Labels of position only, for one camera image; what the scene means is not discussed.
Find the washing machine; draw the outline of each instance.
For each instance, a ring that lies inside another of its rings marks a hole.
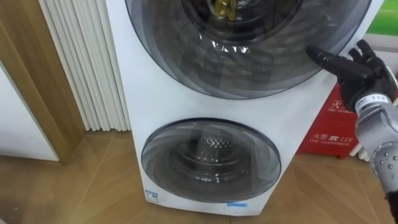
[[[258,215],[383,0],[107,0],[150,203]]]

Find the tinted glass door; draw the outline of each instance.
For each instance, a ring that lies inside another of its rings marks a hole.
[[[279,153],[254,129],[221,119],[188,119],[157,130],[142,166],[159,187],[200,202],[246,200],[280,176]]]
[[[339,53],[370,1],[126,3],[143,46],[170,76],[201,93],[248,99],[284,91],[316,74],[319,68],[307,57],[306,46]]]

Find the gray robotic forearm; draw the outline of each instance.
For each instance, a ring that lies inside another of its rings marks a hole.
[[[398,191],[398,109],[383,94],[371,94],[356,104],[356,135],[369,155],[384,193]]]

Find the metal robot arm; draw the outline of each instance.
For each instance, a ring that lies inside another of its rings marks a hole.
[[[398,224],[398,109],[391,103],[397,80],[369,44],[360,40],[349,54],[352,60],[307,47],[317,65],[338,77],[344,106],[357,114],[356,136],[370,156],[371,169],[379,178],[392,216]]]
[[[383,94],[365,96],[357,107],[356,136],[398,223],[398,109]]]

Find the glass door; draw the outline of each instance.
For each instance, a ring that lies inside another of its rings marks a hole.
[[[226,203],[269,190],[281,172],[274,144],[258,131],[222,119],[177,121],[146,142],[142,166],[164,190],[199,202]]]
[[[204,94],[249,99],[284,91],[319,72],[306,46],[339,53],[370,2],[126,0],[126,5],[143,46],[170,76]]]

